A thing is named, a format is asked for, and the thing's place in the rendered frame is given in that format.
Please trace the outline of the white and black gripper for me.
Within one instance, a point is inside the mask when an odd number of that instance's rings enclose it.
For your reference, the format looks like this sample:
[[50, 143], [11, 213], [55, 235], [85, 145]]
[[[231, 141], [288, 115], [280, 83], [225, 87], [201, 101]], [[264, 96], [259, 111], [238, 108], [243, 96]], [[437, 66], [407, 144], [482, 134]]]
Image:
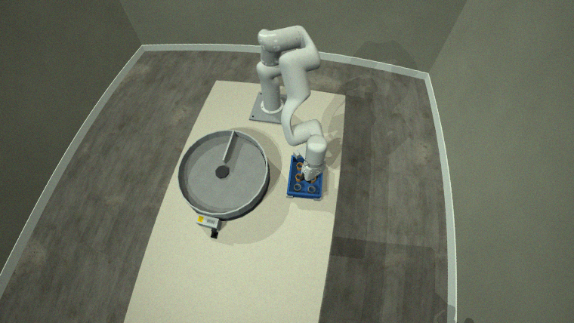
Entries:
[[301, 177], [299, 178], [300, 181], [306, 180], [306, 182], [310, 183], [310, 181], [315, 177], [318, 178], [318, 175], [321, 174], [326, 169], [326, 158], [324, 164], [318, 168], [310, 168], [308, 166], [302, 165], [301, 168]]

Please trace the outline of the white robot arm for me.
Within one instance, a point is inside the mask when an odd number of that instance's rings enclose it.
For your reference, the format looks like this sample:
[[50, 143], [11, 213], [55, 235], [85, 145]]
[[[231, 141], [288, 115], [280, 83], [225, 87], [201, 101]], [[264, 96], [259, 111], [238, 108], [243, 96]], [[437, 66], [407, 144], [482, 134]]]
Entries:
[[[263, 97], [261, 109], [270, 115], [282, 111], [281, 123], [287, 143], [297, 146], [307, 142], [293, 152], [294, 157], [298, 159], [302, 156], [304, 167], [320, 168], [328, 146], [321, 123], [313, 118], [291, 126], [294, 111], [311, 94], [307, 72], [321, 65], [316, 45], [302, 26], [272, 31], [262, 29], [258, 33], [258, 42], [261, 46], [261, 62], [256, 69]], [[282, 76], [287, 94], [285, 105], [280, 99], [279, 75]]]

